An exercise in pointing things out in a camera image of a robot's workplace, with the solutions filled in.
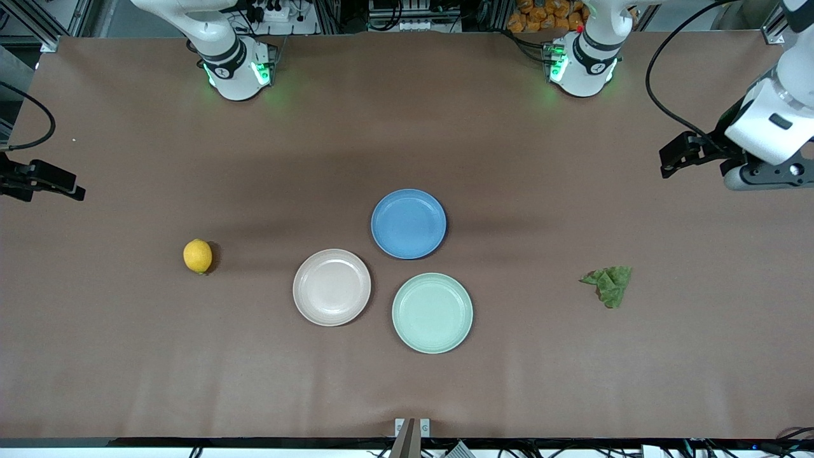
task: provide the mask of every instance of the metal frame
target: metal frame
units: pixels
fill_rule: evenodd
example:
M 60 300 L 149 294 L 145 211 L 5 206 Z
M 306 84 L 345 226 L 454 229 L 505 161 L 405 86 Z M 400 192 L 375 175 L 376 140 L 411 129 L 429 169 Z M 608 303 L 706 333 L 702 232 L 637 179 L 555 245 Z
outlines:
M 34 0 L 0 0 L 0 7 L 14 16 L 31 32 L 28 37 L 2 37 L 0 44 L 40 46 L 42 52 L 55 52 L 59 37 L 79 37 L 89 26 L 88 14 L 96 0 L 78 0 L 68 27 L 64 27 L 51 13 Z
M 772 10 L 772 14 L 768 15 L 763 25 L 760 26 L 760 32 L 764 36 L 767 45 L 782 45 L 786 42 L 783 38 L 783 32 L 789 23 L 786 22 L 786 14 L 780 7 L 780 2 Z
M 42 43 L 43 52 L 55 52 L 60 35 L 69 35 L 54 16 L 33 0 L 0 0 L 0 7 L 25 24 L 34 37 Z

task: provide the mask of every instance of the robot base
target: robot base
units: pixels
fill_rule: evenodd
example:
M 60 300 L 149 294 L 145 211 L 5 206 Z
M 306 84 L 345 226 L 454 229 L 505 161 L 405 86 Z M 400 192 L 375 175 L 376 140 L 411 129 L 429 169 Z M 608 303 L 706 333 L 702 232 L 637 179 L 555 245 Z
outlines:
M 554 49 L 563 50 L 562 54 L 557 52 L 546 53 L 546 57 L 557 60 L 547 67 L 546 76 L 549 81 L 562 87 L 570 95 L 576 97 L 590 97 L 602 90 L 602 87 L 613 77 L 613 69 L 616 61 L 598 74 L 588 73 L 579 61 L 574 57 L 574 40 L 579 36 L 577 32 L 569 32 L 564 37 L 557 38 L 551 44 Z
M 229 79 L 220 78 L 204 65 L 209 84 L 229 100 L 247 100 L 266 86 L 274 83 L 277 47 L 258 42 L 251 37 L 240 37 L 246 45 L 247 57 Z

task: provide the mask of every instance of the power strip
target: power strip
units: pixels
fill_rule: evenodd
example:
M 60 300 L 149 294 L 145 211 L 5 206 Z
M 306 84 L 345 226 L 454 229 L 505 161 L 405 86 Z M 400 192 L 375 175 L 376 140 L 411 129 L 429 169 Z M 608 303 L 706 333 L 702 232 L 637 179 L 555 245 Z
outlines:
M 289 13 L 291 13 L 290 7 L 283 7 L 280 11 L 269 11 L 263 10 L 263 21 L 268 22 L 288 22 Z

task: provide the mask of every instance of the plate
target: plate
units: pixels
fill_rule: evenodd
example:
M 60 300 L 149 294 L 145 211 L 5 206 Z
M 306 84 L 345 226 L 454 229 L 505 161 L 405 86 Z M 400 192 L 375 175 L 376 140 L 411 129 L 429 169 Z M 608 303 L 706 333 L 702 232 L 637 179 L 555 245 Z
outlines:
M 435 197 L 426 192 L 400 189 L 376 205 L 370 231 L 384 253 L 399 259 L 423 258 L 444 239 L 447 215 Z
M 396 333 L 422 353 L 444 353 L 460 345 L 472 328 L 473 314 L 469 293 L 444 274 L 426 273 L 407 280 L 393 300 Z
M 370 299 L 370 273 L 343 249 L 311 255 L 294 276 L 294 303 L 310 322 L 339 326 L 356 318 Z

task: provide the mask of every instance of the green led light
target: green led light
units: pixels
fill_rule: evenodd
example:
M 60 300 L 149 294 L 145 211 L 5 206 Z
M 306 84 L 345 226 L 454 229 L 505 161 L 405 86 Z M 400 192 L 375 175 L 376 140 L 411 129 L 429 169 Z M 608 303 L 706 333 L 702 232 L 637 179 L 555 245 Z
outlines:
M 206 74 L 209 77 L 209 84 L 212 85 L 212 87 L 215 87 L 215 80 L 212 78 L 212 73 L 209 72 L 209 67 L 207 67 L 206 64 L 203 66 L 203 69 L 206 70 Z
M 269 84 L 271 78 L 269 77 L 269 70 L 264 64 L 255 64 L 252 62 L 252 70 L 254 70 L 255 76 L 257 77 L 257 82 L 262 86 Z
M 568 56 L 564 55 L 562 59 L 551 67 L 551 80 L 559 82 L 562 75 L 565 73 L 565 68 L 568 66 Z

